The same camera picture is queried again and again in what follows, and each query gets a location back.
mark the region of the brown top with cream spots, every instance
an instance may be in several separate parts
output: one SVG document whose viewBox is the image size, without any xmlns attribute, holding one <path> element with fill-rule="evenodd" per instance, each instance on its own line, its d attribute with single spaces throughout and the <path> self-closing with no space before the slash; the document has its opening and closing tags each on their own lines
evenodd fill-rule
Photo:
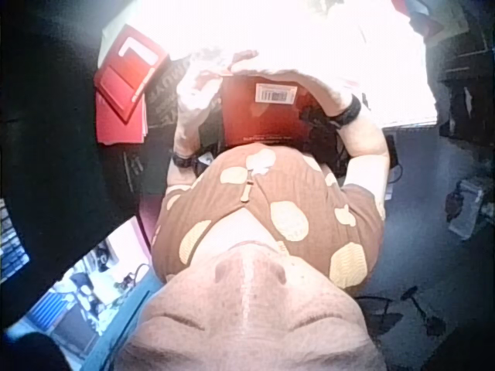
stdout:
<svg viewBox="0 0 495 371">
<path fill-rule="evenodd" d="M 169 187 L 152 241 L 157 275 L 177 274 L 215 223 L 245 208 L 279 241 L 340 288 L 361 284 L 377 261 L 383 205 L 358 185 L 340 188 L 314 158 L 287 147 L 224 152 L 192 186 Z"/>
</svg>

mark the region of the red folder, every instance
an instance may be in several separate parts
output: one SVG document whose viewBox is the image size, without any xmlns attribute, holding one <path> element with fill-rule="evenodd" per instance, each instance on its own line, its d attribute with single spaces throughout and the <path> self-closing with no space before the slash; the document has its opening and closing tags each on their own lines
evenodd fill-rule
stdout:
<svg viewBox="0 0 495 371">
<path fill-rule="evenodd" d="M 94 76 L 98 93 L 118 114 L 129 121 L 141 101 L 142 92 L 167 58 L 160 45 L 125 25 Z"/>
<path fill-rule="evenodd" d="M 115 113 L 100 94 L 96 93 L 96 135 L 98 143 L 143 143 L 148 131 L 145 96 L 142 95 L 128 122 Z"/>
</svg>

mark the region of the red notebook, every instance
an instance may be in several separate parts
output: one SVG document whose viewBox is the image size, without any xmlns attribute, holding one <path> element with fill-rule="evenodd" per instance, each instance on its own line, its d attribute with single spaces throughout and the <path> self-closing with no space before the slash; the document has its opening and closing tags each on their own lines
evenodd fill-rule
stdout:
<svg viewBox="0 0 495 371">
<path fill-rule="evenodd" d="M 96 136 L 98 143 L 143 143 L 148 133 L 145 96 L 142 95 L 128 122 L 117 115 L 111 105 L 96 93 Z"/>
<path fill-rule="evenodd" d="M 299 119 L 316 99 L 297 83 L 225 76 L 220 90 L 227 147 L 255 141 L 300 145 L 309 126 Z"/>
<path fill-rule="evenodd" d="M 146 84 L 166 58 L 161 46 L 125 25 L 94 75 L 94 85 L 118 116 L 127 122 Z"/>
</svg>

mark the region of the watch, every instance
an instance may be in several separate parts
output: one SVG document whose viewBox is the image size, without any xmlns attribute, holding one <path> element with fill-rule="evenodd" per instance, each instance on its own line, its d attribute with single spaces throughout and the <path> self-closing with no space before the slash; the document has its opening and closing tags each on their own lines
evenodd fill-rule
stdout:
<svg viewBox="0 0 495 371">
<path fill-rule="evenodd" d="M 194 165 L 196 161 L 196 156 L 191 156 L 188 158 L 184 158 L 179 156 L 177 153 L 172 152 L 172 161 L 175 166 L 178 168 L 190 168 Z"/>
<path fill-rule="evenodd" d="M 316 127 L 329 127 L 335 126 L 337 129 L 341 129 L 356 120 L 357 116 L 361 112 L 361 102 L 353 94 L 353 99 L 350 102 L 350 106 L 346 110 L 337 116 L 326 116 L 321 107 L 307 107 L 301 113 L 301 119 Z"/>
</svg>

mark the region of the barcode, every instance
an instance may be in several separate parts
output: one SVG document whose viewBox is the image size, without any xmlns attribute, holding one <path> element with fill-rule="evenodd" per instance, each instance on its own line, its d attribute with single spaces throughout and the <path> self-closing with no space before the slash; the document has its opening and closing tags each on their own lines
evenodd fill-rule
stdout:
<svg viewBox="0 0 495 371">
<path fill-rule="evenodd" d="M 287 93 L 265 90 L 261 95 L 261 99 L 271 100 L 272 102 L 285 102 L 287 100 Z"/>
<path fill-rule="evenodd" d="M 293 104 L 296 92 L 297 87 L 257 83 L 255 101 L 259 103 Z"/>
</svg>

